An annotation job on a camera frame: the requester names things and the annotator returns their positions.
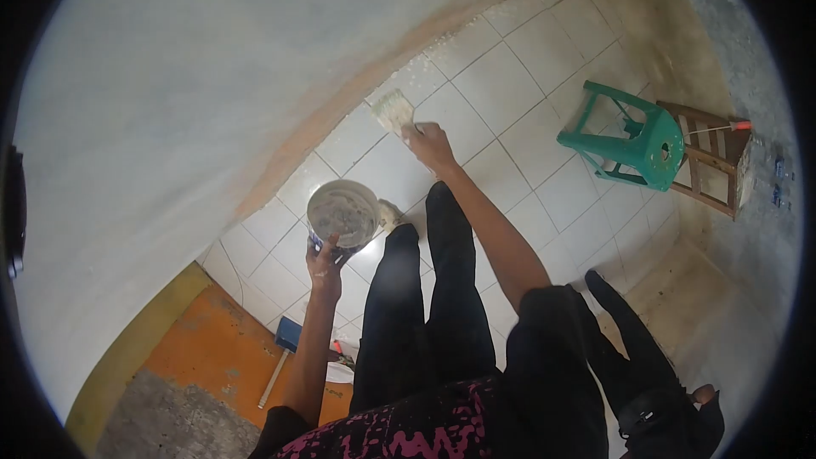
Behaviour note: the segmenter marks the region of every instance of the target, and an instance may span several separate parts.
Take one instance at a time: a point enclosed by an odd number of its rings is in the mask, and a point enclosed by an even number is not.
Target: white container
[[[340,232],[337,248],[357,253],[374,238],[380,224],[377,196],[356,181],[338,179],[318,188],[306,206],[309,235],[318,246]]]

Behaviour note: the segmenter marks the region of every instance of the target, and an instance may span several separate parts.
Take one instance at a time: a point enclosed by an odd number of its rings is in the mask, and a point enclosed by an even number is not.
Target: person
[[[389,234],[365,303],[349,417],[317,427],[348,257],[333,249],[336,235],[320,252],[310,244],[312,295],[298,351],[250,459],[606,458],[603,399],[587,367],[575,291],[551,284],[533,249],[456,163],[439,125],[402,133],[439,179],[426,200],[436,271],[430,317],[425,323],[417,230],[386,207]],[[471,226],[518,314],[504,372],[474,283]]]
[[[586,359],[618,419],[618,432],[626,439],[628,452],[623,457],[710,457],[725,432],[719,391],[709,384],[687,394],[626,300],[595,270],[589,270],[584,280],[617,324],[629,356],[627,360],[615,349],[586,301],[576,293]],[[701,404],[699,410],[694,403]]]

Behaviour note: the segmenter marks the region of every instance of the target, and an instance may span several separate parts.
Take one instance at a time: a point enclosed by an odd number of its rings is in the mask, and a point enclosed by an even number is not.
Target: white tile floor
[[[434,176],[369,112],[382,94],[400,88],[416,107],[417,121],[442,125],[456,160],[534,247],[553,282],[579,281],[594,267],[626,292],[677,239],[672,196],[597,179],[580,156],[555,141],[583,109],[585,79],[650,96],[644,72],[620,45],[622,32],[606,0],[506,0],[489,8],[374,90],[277,197],[224,234],[199,262],[271,331],[281,315],[302,322],[309,300],[306,202],[322,183],[352,179],[416,224],[427,318],[436,277],[424,237],[424,197]],[[590,131],[619,134],[619,111],[609,105],[598,101]],[[336,337],[359,339],[384,241],[385,234],[377,236],[343,269]],[[476,288],[503,367],[516,315],[478,239]],[[589,302],[600,311],[591,297]]]

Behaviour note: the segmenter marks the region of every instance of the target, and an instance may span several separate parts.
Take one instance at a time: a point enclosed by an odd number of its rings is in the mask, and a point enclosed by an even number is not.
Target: leg
[[[675,389],[680,381],[674,368],[666,359],[646,325],[638,314],[629,307],[626,300],[597,274],[595,270],[586,272],[586,286],[601,306],[609,312],[620,330],[623,345],[632,363],[643,377],[648,388],[663,387]]]
[[[422,390],[416,333],[424,323],[419,236],[411,224],[393,230],[365,300],[350,413],[393,403]]]
[[[436,285],[428,341],[441,383],[495,372],[496,354],[487,314],[476,291],[473,231],[453,194],[441,181],[426,200],[428,243]]]
[[[632,376],[632,365],[629,360],[626,360],[609,342],[598,326],[595,314],[589,310],[584,297],[577,292],[575,309],[584,340],[586,361],[601,382],[606,400],[612,408],[612,413],[617,417],[620,410],[637,397],[642,389],[638,380]]]

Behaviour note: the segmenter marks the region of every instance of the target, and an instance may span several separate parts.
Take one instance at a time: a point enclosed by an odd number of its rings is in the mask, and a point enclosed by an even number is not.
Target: shoe
[[[380,203],[380,227],[386,232],[391,234],[397,227],[408,223],[407,220],[403,219],[402,211],[397,209],[394,204],[384,199],[378,199],[378,202]]]

